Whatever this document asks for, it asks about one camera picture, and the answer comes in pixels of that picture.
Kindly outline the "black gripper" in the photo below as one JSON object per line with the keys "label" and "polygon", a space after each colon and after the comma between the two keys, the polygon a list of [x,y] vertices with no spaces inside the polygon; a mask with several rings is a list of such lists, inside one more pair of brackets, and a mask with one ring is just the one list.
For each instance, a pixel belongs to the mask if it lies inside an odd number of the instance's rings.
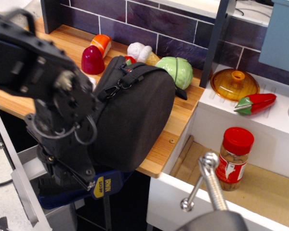
{"label": "black gripper", "polygon": [[92,115],[55,132],[41,126],[35,114],[28,114],[25,122],[29,134],[38,142],[37,157],[56,184],[67,189],[75,179],[86,190],[95,185],[95,169],[88,154],[88,146],[96,140]]}

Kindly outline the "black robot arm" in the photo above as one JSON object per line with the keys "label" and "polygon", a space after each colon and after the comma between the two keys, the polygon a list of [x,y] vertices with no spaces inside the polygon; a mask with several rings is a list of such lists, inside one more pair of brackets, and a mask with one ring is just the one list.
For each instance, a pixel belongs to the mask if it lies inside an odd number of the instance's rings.
{"label": "black robot arm", "polygon": [[36,36],[23,9],[0,14],[0,90],[34,100],[26,128],[57,184],[72,177],[90,190],[95,170],[87,148],[97,137],[92,83],[64,50]]}

